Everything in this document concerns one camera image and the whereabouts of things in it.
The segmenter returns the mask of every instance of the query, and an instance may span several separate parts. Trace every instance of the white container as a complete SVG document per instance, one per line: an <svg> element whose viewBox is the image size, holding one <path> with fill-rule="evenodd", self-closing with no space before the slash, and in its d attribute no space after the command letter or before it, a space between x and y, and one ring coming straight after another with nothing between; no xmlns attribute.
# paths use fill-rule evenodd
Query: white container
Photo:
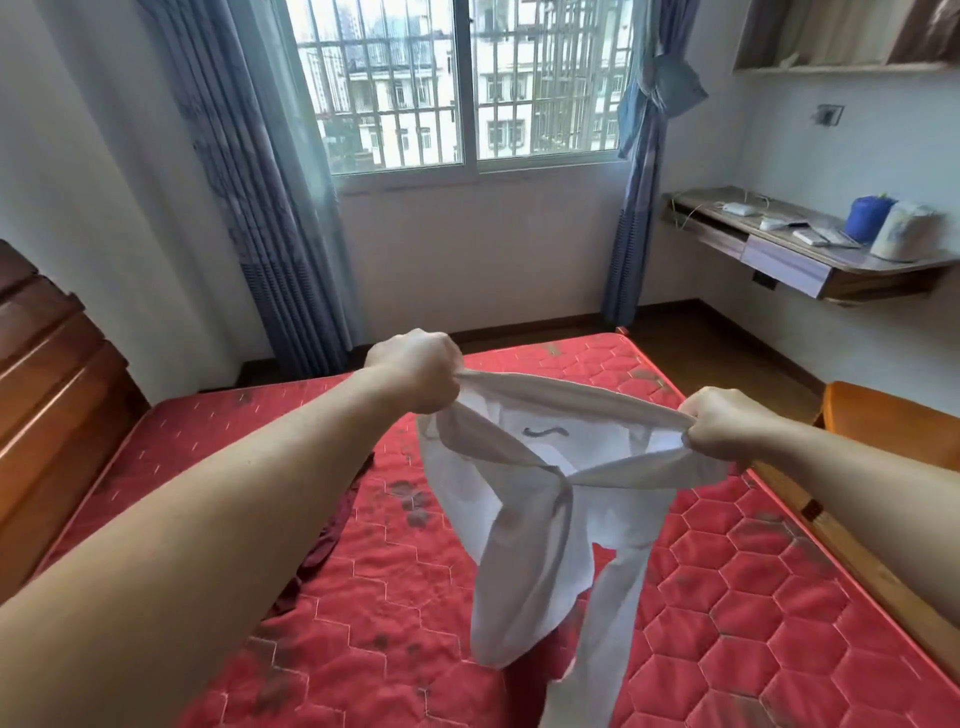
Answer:
<svg viewBox="0 0 960 728"><path fill-rule="evenodd" d="M897 263L932 257L940 247L944 216L915 203L896 203L887 215L870 255Z"/></svg>

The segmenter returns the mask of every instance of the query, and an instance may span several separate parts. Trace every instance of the blue container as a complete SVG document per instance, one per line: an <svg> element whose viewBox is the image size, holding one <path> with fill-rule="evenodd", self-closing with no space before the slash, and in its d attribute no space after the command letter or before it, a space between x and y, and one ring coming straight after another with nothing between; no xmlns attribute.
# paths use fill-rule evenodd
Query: blue container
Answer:
<svg viewBox="0 0 960 728"><path fill-rule="evenodd" d="M892 197L860 197L853 201L844 232L858 243L870 245L880 234L890 208L897 203Z"/></svg>

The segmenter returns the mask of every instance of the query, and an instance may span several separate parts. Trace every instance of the drawer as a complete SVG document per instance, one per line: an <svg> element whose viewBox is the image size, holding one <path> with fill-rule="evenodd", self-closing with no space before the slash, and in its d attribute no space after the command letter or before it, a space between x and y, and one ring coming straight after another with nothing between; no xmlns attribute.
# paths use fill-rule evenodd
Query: drawer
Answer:
<svg viewBox="0 0 960 728"><path fill-rule="evenodd" d="M747 239L746 232L719 230L713 225L700 222L695 217L690 216L687 218L687 213L685 212L674 212L670 207L664 212L663 218L676 228L683 227L684 232L688 232L700 242L707 243L711 248L715 248L721 253L737 259L743 254L743 248L746 245Z"/></svg>
<svg viewBox="0 0 960 728"><path fill-rule="evenodd" d="M820 296L832 270L826 263L754 235L747 238L740 262L814 299Z"/></svg>

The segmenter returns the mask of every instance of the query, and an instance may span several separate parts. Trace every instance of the white wall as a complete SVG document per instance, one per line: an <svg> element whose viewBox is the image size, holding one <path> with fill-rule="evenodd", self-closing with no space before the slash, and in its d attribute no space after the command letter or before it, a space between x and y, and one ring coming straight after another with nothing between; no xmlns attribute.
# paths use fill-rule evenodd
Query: white wall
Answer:
<svg viewBox="0 0 960 728"><path fill-rule="evenodd" d="M688 59L711 98L671 122L662 184L726 183L749 89L731 69L747 0L703 3ZM344 196L348 250L372 338L599 310L625 162L489 175L477 184ZM700 246L659 228L641 301L690 298Z"/></svg>
<svg viewBox="0 0 960 728"><path fill-rule="evenodd" d="M888 192L960 220L960 74L769 79L757 84L740 183L846 216L859 196ZM816 127L817 104L846 105ZM958 247L954 228L950 244ZM842 309L707 251L705 300L824 381L844 379L960 414L960 271L927 300Z"/></svg>
<svg viewBox="0 0 960 728"><path fill-rule="evenodd" d="M239 360L157 239L32 2L0 5L0 235L130 361L150 400L222 386Z"/></svg>

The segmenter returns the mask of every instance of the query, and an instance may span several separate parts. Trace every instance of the windowsill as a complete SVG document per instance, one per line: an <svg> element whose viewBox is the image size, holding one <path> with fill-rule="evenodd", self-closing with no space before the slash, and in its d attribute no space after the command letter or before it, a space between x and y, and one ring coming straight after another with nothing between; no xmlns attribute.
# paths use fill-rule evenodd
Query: windowsill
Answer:
<svg viewBox="0 0 960 728"><path fill-rule="evenodd" d="M469 170L463 164L443 164L389 172L361 172L337 176L334 184L339 195L369 195L392 190L462 186L493 181L543 180L562 177L568 174L572 167L615 166L628 161L618 158L615 149L569 155L504 157L481 159L476 170Z"/></svg>

